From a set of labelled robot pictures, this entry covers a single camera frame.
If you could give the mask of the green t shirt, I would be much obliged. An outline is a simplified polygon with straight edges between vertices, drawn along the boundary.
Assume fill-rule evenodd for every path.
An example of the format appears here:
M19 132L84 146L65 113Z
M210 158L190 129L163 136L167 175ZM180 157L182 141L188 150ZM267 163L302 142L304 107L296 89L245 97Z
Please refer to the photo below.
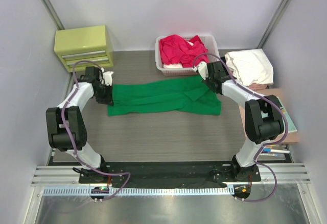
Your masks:
M148 84L113 86L108 116L129 113L180 111L202 115L221 114L221 101L200 76L161 80Z

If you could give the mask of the white plastic laundry basket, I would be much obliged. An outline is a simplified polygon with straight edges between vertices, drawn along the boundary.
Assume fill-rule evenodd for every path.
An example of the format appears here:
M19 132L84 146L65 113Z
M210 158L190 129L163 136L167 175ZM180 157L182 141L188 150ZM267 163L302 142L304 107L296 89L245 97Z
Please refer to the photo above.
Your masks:
M194 59L204 52L219 55L212 35L159 36L155 42L156 67L165 76L193 75Z

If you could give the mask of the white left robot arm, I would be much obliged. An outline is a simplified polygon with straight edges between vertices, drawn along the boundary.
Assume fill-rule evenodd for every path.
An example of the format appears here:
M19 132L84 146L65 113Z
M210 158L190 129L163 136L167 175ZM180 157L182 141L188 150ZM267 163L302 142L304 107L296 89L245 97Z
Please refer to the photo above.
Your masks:
M49 145L53 149L74 157L81 169L73 168L81 178L105 182L109 175L102 155L87 142L86 126L82 110L92 98L103 105L113 105L113 72L88 66L79 78L73 74L74 85L65 100L46 110L46 126Z

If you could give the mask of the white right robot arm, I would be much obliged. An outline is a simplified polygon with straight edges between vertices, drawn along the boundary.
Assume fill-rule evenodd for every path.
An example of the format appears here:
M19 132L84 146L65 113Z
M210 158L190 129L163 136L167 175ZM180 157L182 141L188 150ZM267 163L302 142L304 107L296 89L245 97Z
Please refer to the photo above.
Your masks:
M232 75L226 74L220 62L200 62L194 70L211 91L232 99L245 111L246 140L231 160L230 174L236 181L246 181L264 147L285 131L278 99L274 95L264 96L251 91Z

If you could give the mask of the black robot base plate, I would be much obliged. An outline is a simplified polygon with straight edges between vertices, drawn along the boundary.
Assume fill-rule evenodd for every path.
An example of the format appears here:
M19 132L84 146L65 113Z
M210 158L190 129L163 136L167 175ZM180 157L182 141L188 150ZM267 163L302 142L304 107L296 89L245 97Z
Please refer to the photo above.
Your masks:
M98 170L111 176L82 169L79 182L106 183L110 179L113 187L119 187L128 180L129 188L182 188L261 180L256 165L241 170L230 161L108 162Z

